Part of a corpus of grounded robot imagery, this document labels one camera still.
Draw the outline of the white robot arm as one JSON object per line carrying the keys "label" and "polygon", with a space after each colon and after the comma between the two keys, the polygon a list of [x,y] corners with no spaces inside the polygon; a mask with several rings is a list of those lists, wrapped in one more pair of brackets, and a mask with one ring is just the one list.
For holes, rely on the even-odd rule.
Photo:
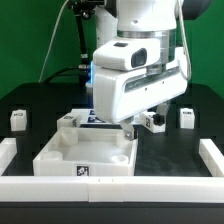
{"label": "white robot arm", "polygon": [[117,34],[93,54],[96,116],[118,123],[135,138],[132,119],[186,91],[191,79],[187,42],[176,45],[176,31],[202,15],[212,0],[116,0]]}

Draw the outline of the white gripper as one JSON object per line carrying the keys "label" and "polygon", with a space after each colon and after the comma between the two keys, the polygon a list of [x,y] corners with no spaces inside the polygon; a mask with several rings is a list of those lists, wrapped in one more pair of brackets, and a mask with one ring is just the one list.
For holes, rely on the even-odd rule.
{"label": "white gripper", "polygon": [[182,47],[175,49],[175,59],[157,75],[148,75],[146,68],[131,72],[98,68],[93,85],[94,111],[102,121],[121,121],[124,138],[134,140],[133,120],[127,118],[158,105],[155,124],[165,124],[170,108],[168,100],[183,94],[187,83],[187,59]]}

